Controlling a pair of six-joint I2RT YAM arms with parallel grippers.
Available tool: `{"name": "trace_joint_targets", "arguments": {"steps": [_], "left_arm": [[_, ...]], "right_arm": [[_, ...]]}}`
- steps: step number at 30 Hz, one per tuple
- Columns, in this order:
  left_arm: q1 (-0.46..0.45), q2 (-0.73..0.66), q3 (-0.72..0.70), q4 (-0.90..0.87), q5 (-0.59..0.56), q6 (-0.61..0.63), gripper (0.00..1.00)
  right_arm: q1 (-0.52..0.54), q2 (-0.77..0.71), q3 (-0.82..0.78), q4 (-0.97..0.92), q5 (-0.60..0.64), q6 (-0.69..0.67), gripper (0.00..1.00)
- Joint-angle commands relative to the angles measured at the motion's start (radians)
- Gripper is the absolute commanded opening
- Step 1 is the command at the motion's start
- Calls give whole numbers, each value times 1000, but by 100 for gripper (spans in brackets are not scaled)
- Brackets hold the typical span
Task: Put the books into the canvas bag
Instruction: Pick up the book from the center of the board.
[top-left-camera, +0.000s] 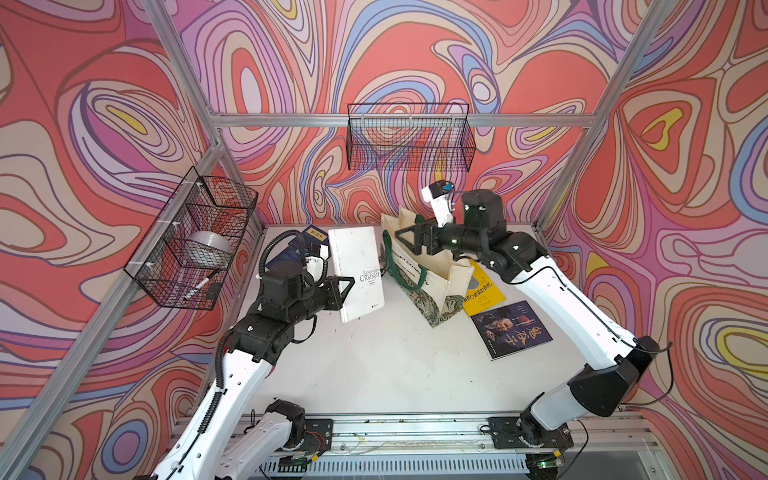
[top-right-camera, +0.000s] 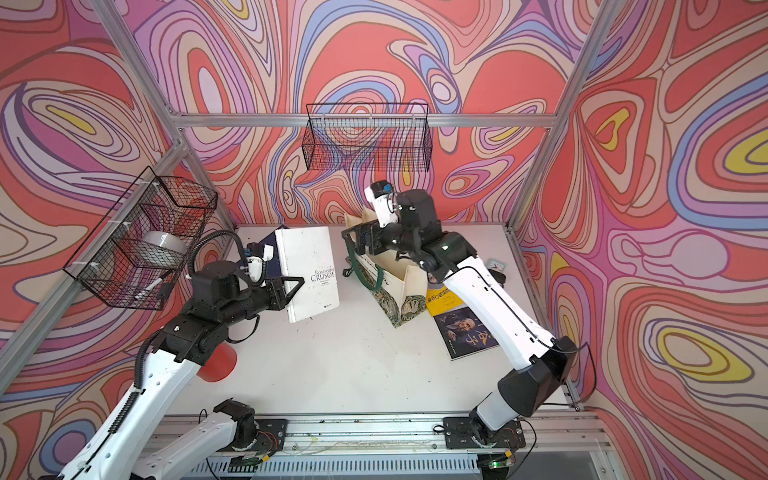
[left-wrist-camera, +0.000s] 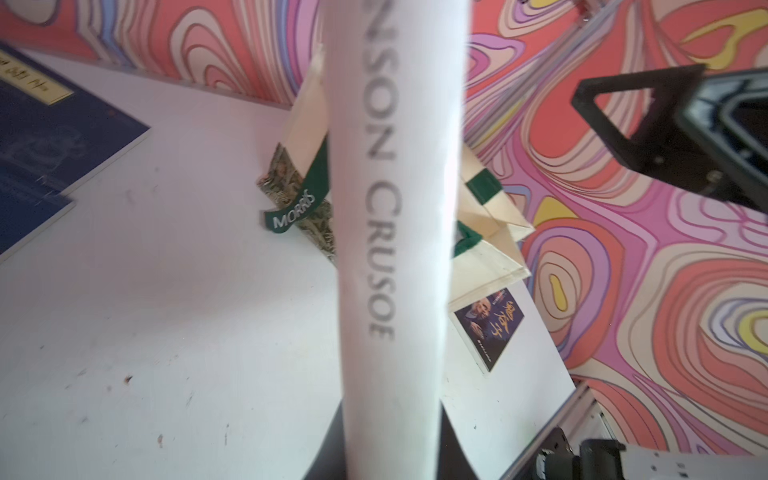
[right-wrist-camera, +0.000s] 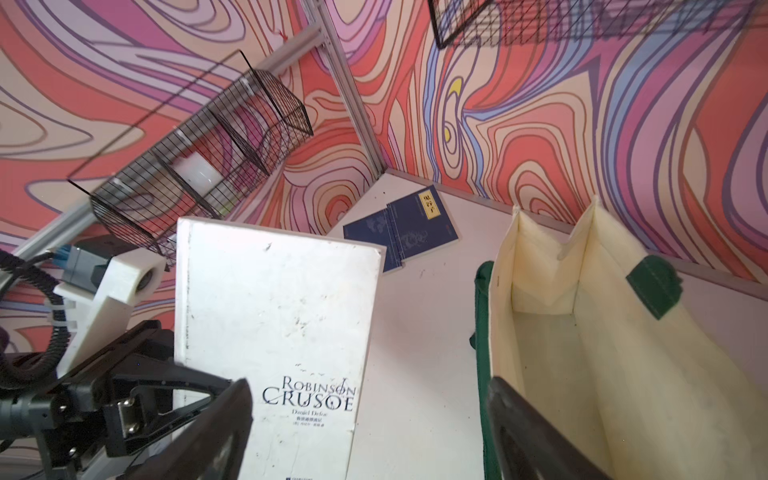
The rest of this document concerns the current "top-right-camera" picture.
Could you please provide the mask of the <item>white hardcover book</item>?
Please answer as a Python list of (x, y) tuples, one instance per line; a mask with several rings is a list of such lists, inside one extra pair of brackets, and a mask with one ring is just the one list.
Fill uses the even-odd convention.
[(275, 238), (281, 274), (303, 280), (286, 307), (289, 322), (336, 309), (340, 299), (329, 228), (278, 229)]

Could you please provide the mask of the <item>cream canvas tote bag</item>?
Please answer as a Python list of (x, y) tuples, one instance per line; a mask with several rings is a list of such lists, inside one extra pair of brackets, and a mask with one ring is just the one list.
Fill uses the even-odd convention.
[(366, 249), (359, 254), (356, 240), (363, 240), (362, 227), (378, 227), (375, 213), (364, 209), (361, 216), (344, 214), (342, 231), (349, 267), (345, 276), (354, 275), (365, 287), (394, 328), (401, 327), (427, 310), (427, 273), (413, 261), (396, 259), (396, 253), (386, 250), (372, 254)]

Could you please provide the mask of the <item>yellow cartoon cover book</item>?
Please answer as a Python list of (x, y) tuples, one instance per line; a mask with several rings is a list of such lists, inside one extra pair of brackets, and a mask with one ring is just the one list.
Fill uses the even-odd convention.
[(427, 291), (426, 307), (433, 317), (453, 311), (463, 305), (463, 300), (445, 286)]

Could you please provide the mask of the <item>dark portrait cover book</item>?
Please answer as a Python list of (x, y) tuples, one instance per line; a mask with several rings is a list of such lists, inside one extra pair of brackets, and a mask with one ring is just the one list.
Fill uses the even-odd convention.
[(438, 314), (434, 320), (452, 360), (498, 346), (490, 330), (468, 307)]

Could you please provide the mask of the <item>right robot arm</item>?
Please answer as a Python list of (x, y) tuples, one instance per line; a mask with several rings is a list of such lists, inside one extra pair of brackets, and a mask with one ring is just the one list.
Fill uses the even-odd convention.
[(365, 190), (375, 219), (345, 229), (354, 274), (370, 291), (382, 288), (384, 272), (367, 279), (361, 261), (366, 254), (393, 251), (414, 262), (456, 294), (489, 329), (511, 364), (494, 390), (467, 417), (467, 436), (491, 447), (510, 423), (532, 416), (567, 379), (578, 346), (567, 336), (555, 337), (532, 319), (503, 289), (476, 249), (457, 232), (443, 229), (433, 198), (423, 189), (396, 192), (386, 180)]

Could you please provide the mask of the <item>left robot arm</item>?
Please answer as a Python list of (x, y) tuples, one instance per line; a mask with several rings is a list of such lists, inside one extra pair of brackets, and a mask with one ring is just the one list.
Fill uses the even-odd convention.
[(247, 451), (261, 435), (252, 407), (225, 400), (154, 459), (140, 455), (189, 381), (229, 341), (231, 326), (285, 309), (303, 277), (252, 279), (245, 266), (216, 261), (188, 267), (192, 297), (139, 348), (134, 381), (90, 441), (59, 473), (61, 479), (179, 479), (222, 449)]

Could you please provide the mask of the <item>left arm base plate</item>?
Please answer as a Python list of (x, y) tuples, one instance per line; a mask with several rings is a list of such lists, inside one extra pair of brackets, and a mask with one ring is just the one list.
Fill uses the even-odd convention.
[(235, 435), (228, 448), (233, 451), (268, 454), (282, 451), (288, 427), (287, 419), (245, 419), (236, 423)]

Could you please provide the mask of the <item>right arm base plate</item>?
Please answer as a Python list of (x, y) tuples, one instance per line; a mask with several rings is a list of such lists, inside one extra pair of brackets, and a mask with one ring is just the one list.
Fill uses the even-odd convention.
[(448, 416), (433, 427), (435, 433), (442, 434), (445, 446), (449, 450), (503, 448), (517, 451), (526, 446), (526, 439), (518, 420), (507, 422), (498, 430), (486, 427), (478, 418)]

